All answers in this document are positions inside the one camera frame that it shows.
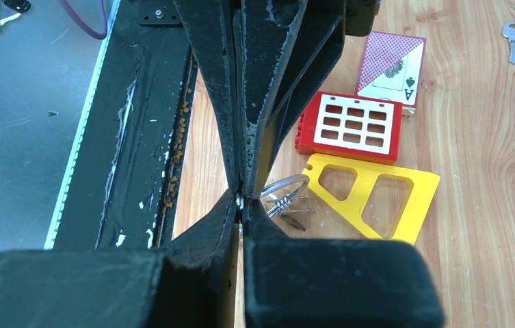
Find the red toy block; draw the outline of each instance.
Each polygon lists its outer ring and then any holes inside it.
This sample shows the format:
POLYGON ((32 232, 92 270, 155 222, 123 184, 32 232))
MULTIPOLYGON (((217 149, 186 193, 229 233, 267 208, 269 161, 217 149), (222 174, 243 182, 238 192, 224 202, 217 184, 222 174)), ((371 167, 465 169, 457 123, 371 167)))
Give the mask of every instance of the red toy block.
POLYGON ((317 92, 300 121, 295 148, 392 165, 398 159, 402 104, 317 92))

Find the cable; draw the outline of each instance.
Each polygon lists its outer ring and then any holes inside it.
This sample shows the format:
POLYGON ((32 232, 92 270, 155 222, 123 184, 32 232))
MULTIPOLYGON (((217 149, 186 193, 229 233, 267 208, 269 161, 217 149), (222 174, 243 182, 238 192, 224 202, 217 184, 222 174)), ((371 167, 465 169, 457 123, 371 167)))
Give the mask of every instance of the cable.
POLYGON ((100 9, 100 18, 102 22, 102 29, 104 30, 102 33, 96 32, 91 29, 80 16, 74 11, 72 6, 68 3, 67 0, 58 0, 60 5, 62 5, 63 9, 66 11, 68 16, 80 27, 84 32, 86 32, 89 36, 92 36, 98 40, 104 40, 108 35, 108 19, 106 18, 106 10, 104 9, 104 0, 98 0, 98 6, 100 9))

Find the white grid panel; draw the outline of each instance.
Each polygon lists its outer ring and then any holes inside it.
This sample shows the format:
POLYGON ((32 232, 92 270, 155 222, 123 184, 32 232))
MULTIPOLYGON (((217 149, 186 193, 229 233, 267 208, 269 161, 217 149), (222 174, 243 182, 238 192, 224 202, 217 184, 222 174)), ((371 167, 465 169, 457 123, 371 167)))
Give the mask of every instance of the white grid panel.
POLYGON ((319 104, 319 112, 317 114, 317 123, 315 125, 313 141, 316 144, 363 150, 378 154, 389 154, 392 138, 393 117, 394 104, 324 94, 321 96, 321 102, 319 104), (336 106, 334 108, 340 107, 340 113, 330 113, 326 111, 326 107, 328 107, 328 105, 336 106), (375 114, 382 118, 385 116, 385 120, 371 118, 371 112, 377 112, 372 114, 374 117, 376 117, 375 114), (337 120, 339 120, 339 125, 333 126, 324 124, 324 120, 326 118, 329 118, 329 120, 333 121, 335 124, 337 124, 337 120), (369 124, 383 126, 384 132, 379 133, 369 131, 369 124), (353 128, 352 126, 359 126, 360 129, 353 128), (350 135, 350 137, 355 138, 359 136, 359 141, 354 140, 354 138, 352 138, 351 141, 348 141, 347 139, 349 138, 347 137, 347 134, 350 135), (383 140, 383 143, 381 146, 369 144, 369 138, 381 139, 383 140))

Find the triangular hole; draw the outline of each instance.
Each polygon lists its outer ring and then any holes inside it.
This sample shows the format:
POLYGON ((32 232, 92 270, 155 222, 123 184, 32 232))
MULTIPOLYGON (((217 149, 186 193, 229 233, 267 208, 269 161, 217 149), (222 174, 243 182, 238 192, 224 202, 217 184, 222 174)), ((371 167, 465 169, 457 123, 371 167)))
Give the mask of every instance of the triangular hole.
POLYGON ((345 200, 354 186, 356 175, 350 171, 325 167, 319 175, 319 185, 337 200, 345 200))
POLYGON ((383 238, 390 238, 409 192, 410 187, 402 180, 378 177, 362 212, 362 220, 383 238))

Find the wooden table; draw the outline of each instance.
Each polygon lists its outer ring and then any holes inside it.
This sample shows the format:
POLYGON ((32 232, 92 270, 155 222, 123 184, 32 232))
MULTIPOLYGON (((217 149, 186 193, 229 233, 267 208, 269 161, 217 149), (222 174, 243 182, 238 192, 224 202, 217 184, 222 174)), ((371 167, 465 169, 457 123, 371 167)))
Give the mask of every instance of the wooden table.
MULTIPOLYGON (((419 108, 403 121, 396 165, 441 176, 416 247, 429 265, 448 327, 515 328, 515 66, 507 62, 509 46, 501 35, 508 21, 515 21, 515 1, 383 1, 373 28, 428 40, 419 108)), ((347 39, 322 90, 352 92, 363 44, 364 38, 347 39)), ((307 158, 293 148, 294 137, 295 129, 270 180, 303 170, 307 158)), ((185 158, 175 236, 205 215, 226 188, 202 78, 185 158)), ((347 180, 336 172, 324 179, 338 187, 347 180)), ((387 232, 403 192, 382 184, 373 195, 368 220, 378 219, 371 224, 387 232)), ((314 197, 302 206, 316 209, 304 218, 306 232, 279 223, 291 236, 359 238, 314 197)), ((242 316, 237 318, 243 327, 242 316)))

